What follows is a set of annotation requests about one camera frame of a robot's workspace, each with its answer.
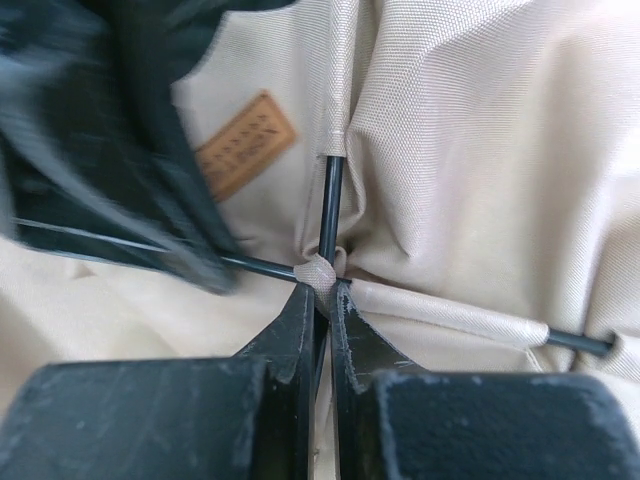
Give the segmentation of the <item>beige fabric pet tent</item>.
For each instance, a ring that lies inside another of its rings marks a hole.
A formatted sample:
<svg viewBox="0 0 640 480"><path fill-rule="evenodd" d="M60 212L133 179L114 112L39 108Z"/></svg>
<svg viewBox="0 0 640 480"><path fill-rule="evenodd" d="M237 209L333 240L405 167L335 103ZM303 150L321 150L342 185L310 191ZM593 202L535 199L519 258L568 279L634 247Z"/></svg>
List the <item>beige fabric pet tent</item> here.
<svg viewBox="0 0 640 480"><path fill-rule="evenodd" d="M165 253L51 252L17 218ZM337 283L428 371L598 380L639 447L638 3L2 3L1 427L41 368L229 358L303 284L308 479L341 479Z"/></svg>

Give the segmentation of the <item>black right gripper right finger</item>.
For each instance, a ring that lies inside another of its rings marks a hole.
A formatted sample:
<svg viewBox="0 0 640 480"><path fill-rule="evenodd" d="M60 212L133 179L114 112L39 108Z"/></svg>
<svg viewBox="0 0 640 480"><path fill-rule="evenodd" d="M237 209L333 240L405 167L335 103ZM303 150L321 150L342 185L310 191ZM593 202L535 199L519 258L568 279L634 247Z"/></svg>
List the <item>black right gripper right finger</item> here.
<svg viewBox="0 0 640 480"><path fill-rule="evenodd" d="M612 393L576 374L438 373L330 295L341 479L635 479L639 447Z"/></svg>

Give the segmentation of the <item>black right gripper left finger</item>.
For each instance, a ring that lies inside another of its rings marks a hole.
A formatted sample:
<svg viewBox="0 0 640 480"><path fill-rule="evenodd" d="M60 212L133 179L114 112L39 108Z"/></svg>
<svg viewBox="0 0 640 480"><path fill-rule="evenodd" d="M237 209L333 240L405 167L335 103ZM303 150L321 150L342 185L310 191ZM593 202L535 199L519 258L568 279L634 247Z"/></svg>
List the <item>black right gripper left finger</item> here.
<svg viewBox="0 0 640 480"><path fill-rule="evenodd" d="M229 358L54 364L1 427L5 479L308 479L314 294Z"/></svg>

